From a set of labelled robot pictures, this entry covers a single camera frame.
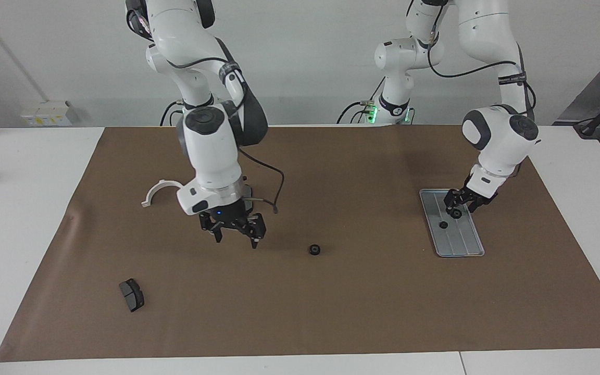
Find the wall outlet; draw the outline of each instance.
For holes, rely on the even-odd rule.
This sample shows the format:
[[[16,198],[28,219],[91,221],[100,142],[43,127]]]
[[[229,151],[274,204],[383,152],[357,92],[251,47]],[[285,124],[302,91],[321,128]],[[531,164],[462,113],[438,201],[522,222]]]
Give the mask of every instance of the wall outlet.
[[[29,126],[73,126],[77,121],[73,109],[66,102],[45,102],[27,108],[20,116]]]

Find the metal tray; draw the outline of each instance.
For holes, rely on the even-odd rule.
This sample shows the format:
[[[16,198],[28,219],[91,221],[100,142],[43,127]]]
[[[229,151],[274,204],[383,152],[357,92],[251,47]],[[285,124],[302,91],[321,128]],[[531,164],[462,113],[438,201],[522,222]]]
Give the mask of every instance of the metal tray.
[[[460,206],[461,218],[453,219],[448,215],[443,203],[443,197],[447,193],[448,189],[424,189],[420,192],[436,253],[445,258],[484,256],[485,250],[471,213],[467,207]],[[440,227],[442,221],[448,223],[448,228]]]

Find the white table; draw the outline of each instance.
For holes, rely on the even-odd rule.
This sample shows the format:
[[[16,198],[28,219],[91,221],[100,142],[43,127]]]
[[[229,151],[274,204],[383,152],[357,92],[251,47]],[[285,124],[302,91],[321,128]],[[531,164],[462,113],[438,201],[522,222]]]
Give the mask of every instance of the white table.
[[[0,130],[0,343],[102,128]],[[600,278],[600,145],[543,128],[531,160]],[[600,349],[0,364],[0,373],[600,373]]]

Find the black rubber grommet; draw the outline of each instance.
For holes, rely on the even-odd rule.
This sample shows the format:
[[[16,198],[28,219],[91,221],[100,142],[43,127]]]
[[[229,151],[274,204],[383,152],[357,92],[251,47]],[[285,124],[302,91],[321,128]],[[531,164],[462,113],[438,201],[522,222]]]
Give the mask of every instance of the black rubber grommet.
[[[453,211],[451,211],[451,217],[453,219],[459,219],[462,217],[462,211],[460,211],[459,209],[453,209]]]
[[[316,245],[316,244],[311,245],[309,247],[309,253],[312,254],[313,256],[317,256],[317,255],[321,254],[321,246]]]

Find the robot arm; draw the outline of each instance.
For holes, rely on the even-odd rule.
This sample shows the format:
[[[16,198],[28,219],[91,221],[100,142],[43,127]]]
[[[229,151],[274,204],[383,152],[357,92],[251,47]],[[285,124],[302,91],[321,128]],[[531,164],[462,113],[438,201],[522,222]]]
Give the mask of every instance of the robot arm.
[[[198,214],[217,242],[226,228],[247,235],[256,247],[265,223],[247,206],[251,190],[237,158],[238,147],[262,140],[267,120],[226,45],[205,30],[214,22],[211,0],[127,0],[127,22],[154,42],[148,64],[182,93],[178,135],[196,178],[177,191],[180,206],[187,215]],[[204,73],[219,76],[233,100],[215,104]]]
[[[463,135],[481,154],[464,187],[446,196],[448,213],[457,215],[454,208],[459,204],[469,203],[471,212],[489,204],[540,139],[527,95],[522,51],[510,30],[508,0],[454,2],[459,10],[460,45],[469,56],[497,64],[502,94],[502,104],[470,111],[462,123]]]
[[[383,92],[374,104],[372,123],[399,123],[405,119],[414,88],[414,79],[408,73],[412,69],[428,68],[427,54],[438,64],[443,59],[444,46],[433,40],[431,28],[440,8],[414,2],[407,15],[410,38],[390,40],[379,44],[374,52],[374,62],[383,70]]]
[[[450,190],[445,199],[448,213],[457,216],[455,207],[461,204],[470,204],[472,212],[489,204],[540,140],[522,52],[510,30],[508,0],[414,0],[407,15],[410,40],[383,43],[377,49],[377,66],[386,73],[386,86],[377,103],[376,121],[398,122],[402,117],[400,108],[406,109],[413,88],[408,69],[434,69],[441,61],[444,48],[438,26],[450,5],[459,9],[460,45],[469,56],[495,66],[502,94],[502,104],[474,109],[462,123],[465,138],[481,154],[464,187]]]

